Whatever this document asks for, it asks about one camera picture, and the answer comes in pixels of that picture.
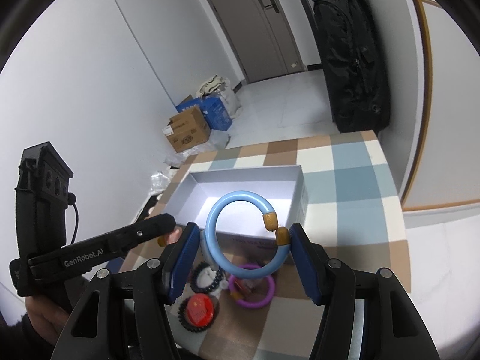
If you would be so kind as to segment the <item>person's left hand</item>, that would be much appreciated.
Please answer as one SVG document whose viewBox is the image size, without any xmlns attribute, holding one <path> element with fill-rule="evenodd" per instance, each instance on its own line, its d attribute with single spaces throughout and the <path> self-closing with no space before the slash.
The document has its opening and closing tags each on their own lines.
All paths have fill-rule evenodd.
<svg viewBox="0 0 480 360">
<path fill-rule="evenodd" d="M 30 323 L 37 334 L 55 345 L 69 314 L 51 300 L 41 296 L 26 297 L 25 306 Z"/>
</svg>

